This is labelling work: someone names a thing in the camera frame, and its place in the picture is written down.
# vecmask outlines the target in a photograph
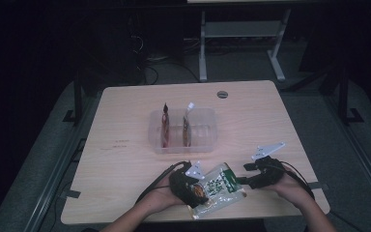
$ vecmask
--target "green and white package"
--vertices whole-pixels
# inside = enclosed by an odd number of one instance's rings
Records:
[[[199,205],[194,209],[188,207],[194,219],[201,218],[246,197],[243,187],[237,183],[234,172],[225,162],[207,173],[204,180],[194,184],[191,189],[195,194],[209,198],[204,205]]]

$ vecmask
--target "clear plastic bin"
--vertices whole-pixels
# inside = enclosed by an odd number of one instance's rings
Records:
[[[183,128],[185,109],[169,109],[170,120],[168,146],[163,148],[161,141],[162,110],[151,113],[149,141],[158,154],[167,153],[207,153],[214,149],[217,132],[215,112],[210,108],[194,108],[188,114],[191,128],[191,146],[183,145]]]

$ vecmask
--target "wooden tabletop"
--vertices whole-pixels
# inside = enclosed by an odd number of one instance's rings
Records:
[[[218,91],[228,98],[220,99]],[[217,141],[210,153],[156,154],[148,140],[152,111],[196,107],[215,111]],[[227,162],[238,177],[257,146],[285,142],[273,158],[291,163],[307,182],[317,182],[300,139],[271,81],[244,81],[114,87],[104,90],[61,220],[65,224],[111,222],[127,211],[138,195],[168,166],[201,160],[204,172]],[[203,219],[267,218],[300,215],[274,192],[243,186],[247,197]],[[323,211],[329,205],[321,189],[313,190]],[[187,206],[175,206],[147,221],[191,220]]]

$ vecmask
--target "gray carpet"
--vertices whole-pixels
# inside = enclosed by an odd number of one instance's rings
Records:
[[[240,47],[224,55],[207,57],[208,82],[269,79],[277,88],[290,86],[309,74],[298,72],[305,46],[306,43],[282,45],[278,58],[287,77],[284,83],[275,80],[266,45]],[[152,67],[158,72],[156,84],[196,82],[197,55],[187,55],[184,66],[187,69],[172,61],[155,63]],[[146,70],[146,75],[149,83],[156,78],[156,73],[150,69]],[[325,194],[331,207],[328,217],[338,231],[357,231],[338,216],[361,231],[371,231],[371,183],[347,136],[347,131],[351,131],[371,160],[371,104],[364,92],[351,82],[349,106],[357,108],[365,122],[344,129],[334,112],[336,95],[321,96],[317,91],[320,82],[317,80],[296,93],[283,93],[282,100],[318,179],[327,186]],[[68,226],[59,220],[65,200],[58,196],[63,189],[69,188],[77,162],[71,162],[61,183],[56,185],[53,198],[42,195],[60,156],[66,153],[68,159],[71,158],[79,140],[87,137],[101,96],[99,93],[96,98],[84,97],[85,119],[74,127],[72,123],[62,122],[66,112],[73,108],[72,94],[70,85],[59,97],[14,181],[0,208],[0,231],[25,231],[32,227],[40,227],[40,231],[82,231],[86,227],[104,227],[102,224]],[[53,200],[48,201],[51,204],[43,210],[42,226],[34,227],[28,223],[29,218],[42,196]],[[304,228],[302,217],[266,218],[265,224],[269,231],[303,231]]]

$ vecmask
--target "person's left hand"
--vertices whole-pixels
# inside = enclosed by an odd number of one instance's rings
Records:
[[[173,205],[184,205],[185,203],[171,192],[168,174],[155,187],[147,193],[137,204],[147,207],[149,214],[163,211]]]

